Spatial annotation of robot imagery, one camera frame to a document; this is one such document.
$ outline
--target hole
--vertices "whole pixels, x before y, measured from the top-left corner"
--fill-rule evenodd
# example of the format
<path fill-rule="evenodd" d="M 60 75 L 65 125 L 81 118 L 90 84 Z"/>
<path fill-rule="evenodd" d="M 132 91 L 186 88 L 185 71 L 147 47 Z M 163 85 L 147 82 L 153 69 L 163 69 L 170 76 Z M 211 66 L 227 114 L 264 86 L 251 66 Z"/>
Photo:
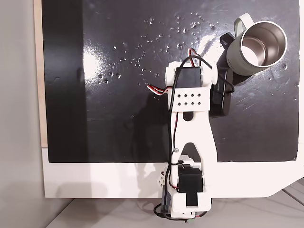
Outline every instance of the hole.
<path fill-rule="evenodd" d="M 182 117 L 185 121 L 191 121 L 193 119 L 193 112 L 183 112 Z"/>
<path fill-rule="evenodd" d="M 195 145 L 191 142 L 187 143 L 181 152 L 182 155 L 188 155 L 190 158 L 194 160 L 194 162 L 201 162 L 199 153 L 195 147 Z"/>

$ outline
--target glossy black tabletop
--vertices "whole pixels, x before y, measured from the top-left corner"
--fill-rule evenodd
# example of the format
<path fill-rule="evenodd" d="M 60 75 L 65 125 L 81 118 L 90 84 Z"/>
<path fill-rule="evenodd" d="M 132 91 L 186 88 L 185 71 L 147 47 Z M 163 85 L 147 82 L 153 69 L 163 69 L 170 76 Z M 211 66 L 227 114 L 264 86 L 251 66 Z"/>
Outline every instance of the glossy black tabletop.
<path fill-rule="evenodd" d="M 277 65 L 235 82 L 230 113 L 210 119 L 218 161 L 296 158 L 299 113 L 299 1 L 42 0 L 50 162 L 166 162 L 165 68 L 206 44 L 217 61 L 219 37 L 249 13 L 287 34 Z M 195 148 L 186 153 L 198 159 Z"/>

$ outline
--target mug handle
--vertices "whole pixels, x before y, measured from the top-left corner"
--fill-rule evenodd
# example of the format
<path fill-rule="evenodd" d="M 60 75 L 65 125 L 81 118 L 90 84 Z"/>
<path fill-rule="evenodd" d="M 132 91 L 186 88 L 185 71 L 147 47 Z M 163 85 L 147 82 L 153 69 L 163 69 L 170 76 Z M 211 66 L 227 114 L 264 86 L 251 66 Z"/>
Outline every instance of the mug handle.
<path fill-rule="evenodd" d="M 242 16 L 238 17 L 234 25 L 234 33 L 236 35 L 236 38 L 244 31 L 243 25 L 245 29 L 251 27 L 254 24 L 251 16 L 248 13 L 243 14 Z"/>

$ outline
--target cup rim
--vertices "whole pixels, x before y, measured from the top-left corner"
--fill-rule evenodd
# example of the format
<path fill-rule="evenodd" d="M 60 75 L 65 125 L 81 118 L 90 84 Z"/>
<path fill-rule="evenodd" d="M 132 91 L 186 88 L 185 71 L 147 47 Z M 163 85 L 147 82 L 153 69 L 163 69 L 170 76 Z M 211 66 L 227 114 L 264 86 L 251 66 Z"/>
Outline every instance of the cup rim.
<path fill-rule="evenodd" d="M 250 63 L 250 62 L 244 57 L 243 52 L 242 52 L 242 45 L 241 45 L 241 44 L 243 43 L 244 35 L 245 35 L 246 32 L 248 31 L 248 29 L 251 28 L 252 26 L 254 26 L 254 25 L 256 25 L 256 24 L 260 24 L 260 23 L 270 23 L 270 24 L 273 24 L 273 25 L 277 26 L 277 27 L 282 31 L 282 33 L 283 33 L 283 35 L 284 35 L 284 38 L 285 38 L 285 49 L 284 49 L 284 52 L 283 52 L 282 56 L 281 56 L 276 62 L 274 62 L 274 63 L 272 63 L 272 64 L 269 64 L 269 65 L 265 65 L 265 66 L 257 66 L 257 65 L 253 65 L 252 63 Z M 239 43 L 239 50 L 240 50 L 240 53 L 241 53 L 241 56 L 242 56 L 243 60 L 244 60 L 247 64 L 249 64 L 249 65 L 251 65 L 251 66 L 253 66 L 253 67 L 256 67 L 256 68 L 267 68 L 267 67 L 271 67 L 272 65 L 276 64 L 277 62 L 279 62 L 279 61 L 283 58 L 283 56 L 285 55 L 285 53 L 286 53 L 286 51 L 287 51 L 287 46 L 288 46 L 288 41 L 287 41 L 286 33 L 285 33 L 284 30 L 281 28 L 281 26 L 279 26 L 278 24 L 276 24 L 276 23 L 274 23 L 274 22 L 272 22 L 272 21 L 262 20 L 262 21 L 258 21 L 258 22 L 253 23 L 249 28 L 247 28 L 247 29 L 243 32 L 242 37 L 241 37 L 241 40 L 240 40 L 240 43 Z"/>

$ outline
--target metal mug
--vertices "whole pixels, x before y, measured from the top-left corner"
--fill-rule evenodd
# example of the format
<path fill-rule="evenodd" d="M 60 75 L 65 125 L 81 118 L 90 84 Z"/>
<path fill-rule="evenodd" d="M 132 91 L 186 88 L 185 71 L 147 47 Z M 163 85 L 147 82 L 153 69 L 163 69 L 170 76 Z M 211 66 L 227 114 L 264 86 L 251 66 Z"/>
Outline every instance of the metal mug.
<path fill-rule="evenodd" d="M 267 69 L 280 61 L 287 50 L 287 37 L 280 26 L 271 21 L 254 23 L 248 13 L 236 19 L 234 32 L 236 39 L 227 50 L 227 63 L 239 75 Z"/>

